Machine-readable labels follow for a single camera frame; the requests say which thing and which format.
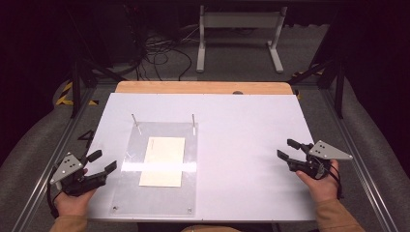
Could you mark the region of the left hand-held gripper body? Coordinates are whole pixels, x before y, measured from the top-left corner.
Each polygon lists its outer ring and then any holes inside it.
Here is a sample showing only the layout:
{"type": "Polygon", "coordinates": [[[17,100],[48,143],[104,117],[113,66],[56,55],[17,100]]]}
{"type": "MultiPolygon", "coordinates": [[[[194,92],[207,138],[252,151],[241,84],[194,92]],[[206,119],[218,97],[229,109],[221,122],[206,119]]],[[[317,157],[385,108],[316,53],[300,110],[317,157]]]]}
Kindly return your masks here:
{"type": "Polygon", "coordinates": [[[102,172],[86,176],[85,157],[77,158],[74,154],[68,153],[58,163],[56,171],[49,181],[59,190],[70,196],[79,196],[92,189],[97,189],[106,184],[107,175],[102,172]]]}

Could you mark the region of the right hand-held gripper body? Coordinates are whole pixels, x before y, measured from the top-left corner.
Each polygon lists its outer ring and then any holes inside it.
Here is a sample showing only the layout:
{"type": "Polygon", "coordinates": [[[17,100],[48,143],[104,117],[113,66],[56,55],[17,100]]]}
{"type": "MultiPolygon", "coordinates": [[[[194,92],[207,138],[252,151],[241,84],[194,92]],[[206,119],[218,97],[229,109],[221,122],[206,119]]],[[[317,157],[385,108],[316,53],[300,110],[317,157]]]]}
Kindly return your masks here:
{"type": "Polygon", "coordinates": [[[290,171],[303,171],[314,180],[321,180],[330,173],[331,160],[351,160],[353,157],[340,149],[319,140],[306,154],[306,160],[289,159],[290,171]]]}

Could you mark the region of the person's left hand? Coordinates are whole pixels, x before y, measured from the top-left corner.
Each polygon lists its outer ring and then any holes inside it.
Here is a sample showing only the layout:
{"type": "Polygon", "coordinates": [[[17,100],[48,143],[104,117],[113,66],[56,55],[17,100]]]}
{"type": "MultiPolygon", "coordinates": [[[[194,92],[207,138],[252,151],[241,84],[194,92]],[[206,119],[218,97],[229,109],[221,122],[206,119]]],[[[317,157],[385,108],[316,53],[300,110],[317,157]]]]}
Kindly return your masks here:
{"type": "Polygon", "coordinates": [[[53,203],[60,217],[85,217],[88,213],[89,202],[95,193],[95,189],[87,191],[79,196],[70,196],[61,192],[55,197],[53,203]]]}

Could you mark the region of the person's right hand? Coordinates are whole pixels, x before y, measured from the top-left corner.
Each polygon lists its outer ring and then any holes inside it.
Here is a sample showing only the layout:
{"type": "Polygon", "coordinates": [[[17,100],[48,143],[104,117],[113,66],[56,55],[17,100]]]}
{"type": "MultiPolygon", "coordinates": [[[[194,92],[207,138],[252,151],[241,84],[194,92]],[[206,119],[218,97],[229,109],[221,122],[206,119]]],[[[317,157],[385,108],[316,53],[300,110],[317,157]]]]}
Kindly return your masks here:
{"type": "Polygon", "coordinates": [[[337,199],[338,182],[331,175],[321,180],[314,180],[303,171],[297,171],[296,175],[307,185],[311,198],[315,203],[337,199]]]}

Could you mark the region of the white table board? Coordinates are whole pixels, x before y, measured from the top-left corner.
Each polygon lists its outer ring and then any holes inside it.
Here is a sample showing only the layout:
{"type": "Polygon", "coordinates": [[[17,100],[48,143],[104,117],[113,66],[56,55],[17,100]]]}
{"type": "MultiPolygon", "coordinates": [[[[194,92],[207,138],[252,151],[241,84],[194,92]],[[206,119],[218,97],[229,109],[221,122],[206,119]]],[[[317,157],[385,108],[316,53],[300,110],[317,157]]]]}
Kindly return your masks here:
{"type": "Polygon", "coordinates": [[[102,158],[98,171],[116,160],[118,168],[90,203],[89,217],[105,221],[274,222],[314,218],[307,188],[290,173],[277,150],[286,141],[311,141],[293,95],[120,94],[110,95],[92,142],[102,158]],[[111,203],[121,177],[132,119],[198,125],[195,214],[192,217],[115,217],[111,203]]]}

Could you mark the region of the clear acrylic plate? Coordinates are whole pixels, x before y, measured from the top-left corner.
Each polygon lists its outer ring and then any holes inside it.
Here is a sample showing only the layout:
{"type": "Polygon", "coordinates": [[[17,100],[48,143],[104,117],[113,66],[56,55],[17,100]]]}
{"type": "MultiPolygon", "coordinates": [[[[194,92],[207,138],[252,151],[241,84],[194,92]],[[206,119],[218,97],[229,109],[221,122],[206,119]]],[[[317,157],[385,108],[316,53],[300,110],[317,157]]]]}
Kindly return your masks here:
{"type": "Polygon", "coordinates": [[[115,217],[195,214],[198,125],[141,122],[121,164],[110,213],[115,217]]]}

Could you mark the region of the cream paper card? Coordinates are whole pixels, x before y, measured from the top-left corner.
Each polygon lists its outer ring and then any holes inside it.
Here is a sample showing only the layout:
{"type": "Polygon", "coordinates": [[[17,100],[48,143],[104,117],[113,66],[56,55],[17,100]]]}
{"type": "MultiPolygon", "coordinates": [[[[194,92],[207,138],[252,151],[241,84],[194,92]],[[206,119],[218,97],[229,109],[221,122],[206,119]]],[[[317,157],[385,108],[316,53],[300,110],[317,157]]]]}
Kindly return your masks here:
{"type": "Polygon", "coordinates": [[[184,137],[151,136],[139,184],[142,187],[178,188],[182,184],[184,137]]]}

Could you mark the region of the black metal stand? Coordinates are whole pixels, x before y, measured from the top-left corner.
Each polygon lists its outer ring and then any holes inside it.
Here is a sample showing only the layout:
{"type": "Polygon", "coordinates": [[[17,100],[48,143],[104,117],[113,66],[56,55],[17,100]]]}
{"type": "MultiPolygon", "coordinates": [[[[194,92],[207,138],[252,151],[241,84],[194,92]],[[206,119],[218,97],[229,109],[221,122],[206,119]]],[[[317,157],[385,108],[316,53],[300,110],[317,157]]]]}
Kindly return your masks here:
{"type": "Polygon", "coordinates": [[[121,75],[103,68],[92,61],[82,58],[76,59],[72,65],[73,118],[79,113],[82,106],[81,85],[84,85],[86,89],[89,89],[95,88],[98,84],[98,80],[96,75],[93,73],[93,70],[97,70],[104,76],[107,76],[117,82],[125,81],[125,78],[121,75]]]}
{"type": "Polygon", "coordinates": [[[340,59],[331,59],[312,66],[308,70],[302,73],[297,73],[292,76],[287,83],[289,85],[295,85],[303,80],[313,76],[314,74],[322,72],[316,85],[319,89],[329,89],[333,82],[336,83],[334,109],[337,116],[342,119],[342,101],[343,101],[343,89],[344,89],[344,67],[343,62],[340,59]]]}

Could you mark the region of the wooden table top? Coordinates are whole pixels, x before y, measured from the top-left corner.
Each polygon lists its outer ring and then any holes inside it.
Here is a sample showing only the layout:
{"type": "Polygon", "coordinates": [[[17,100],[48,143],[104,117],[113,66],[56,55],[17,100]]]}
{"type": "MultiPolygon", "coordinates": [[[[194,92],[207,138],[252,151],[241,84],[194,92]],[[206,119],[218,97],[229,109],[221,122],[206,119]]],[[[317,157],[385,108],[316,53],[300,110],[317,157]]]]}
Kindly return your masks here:
{"type": "Polygon", "coordinates": [[[116,93],[292,95],[286,82],[121,81],[116,93]]]}

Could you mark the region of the white metal stand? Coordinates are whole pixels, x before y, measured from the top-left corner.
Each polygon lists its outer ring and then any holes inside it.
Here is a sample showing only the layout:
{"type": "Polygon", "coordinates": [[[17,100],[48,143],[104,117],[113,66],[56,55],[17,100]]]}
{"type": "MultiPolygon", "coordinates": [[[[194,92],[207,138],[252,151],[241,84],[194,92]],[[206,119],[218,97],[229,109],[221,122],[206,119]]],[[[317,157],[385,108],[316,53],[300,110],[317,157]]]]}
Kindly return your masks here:
{"type": "Polygon", "coordinates": [[[278,54],[278,41],[287,15],[287,7],[268,12],[230,12],[199,7],[197,73],[205,72],[207,40],[211,44],[251,45],[263,44],[267,49],[276,73],[284,67],[278,54]]]}

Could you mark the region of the aluminium frame rail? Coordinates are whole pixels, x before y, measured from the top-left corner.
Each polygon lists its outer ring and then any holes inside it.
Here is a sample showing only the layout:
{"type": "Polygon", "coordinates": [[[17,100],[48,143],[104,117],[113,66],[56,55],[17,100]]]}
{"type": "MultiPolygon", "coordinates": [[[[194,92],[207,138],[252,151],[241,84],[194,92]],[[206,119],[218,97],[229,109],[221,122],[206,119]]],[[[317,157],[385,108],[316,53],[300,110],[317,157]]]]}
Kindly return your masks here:
{"type": "Polygon", "coordinates": [[[347,128],[344,120],[341,119],[336,110],[335,102],[332,98],[331,93],[328,90],[320,91],[324,102],[332,113],[333,118],[336,120],[337,127],[343,137],[345,144],[347,145],[347,150],[353,156],[352,164],[358,175],[358,178],[362,184],[362,187],[366,193],[366,197],[376,214],[376,217],[382,227],[384,232],[398,232],[395,222],[386,207],[386,204],[379,192],[378,187],[375,185],[364,160],[353,140],[353,137],[347,128]]]}
{"type": "Polygon", "coordinates": [[[73,131],[75,130],[75,127],[77,126],[79,120],[81,119],[81,116],[83,112],[85,111],[89,100],[91,100],[91,98],[93,97],[94,92],[95,92],[95,88],[86,88],[83,91],[83,95],[80,97],[79,109],[77,110],[76,114],[68,121],[68,124],[63,130],[63,133],[56,145],[56,148],[54,149],[51,157],[49,158],[49,161],[46,164],[42,175],[40,176],[39,180],[36,182],[36,185],[29,199],[27,200],[23,210],[21,211],[19,218],[17,219],[12,229],[12,232],[25,232],[28,225],[33,220],[33,217],[35,213],[37,212],[37,210],[39,209],[39,207],[41,206],[41,203],[46,194],[46,191],[48,190],[48,187],[47,187],[48,177],[52,171],[54,163],[63,157],[67,149],[69,140],[71,139],[73,135],[73,131]]]}

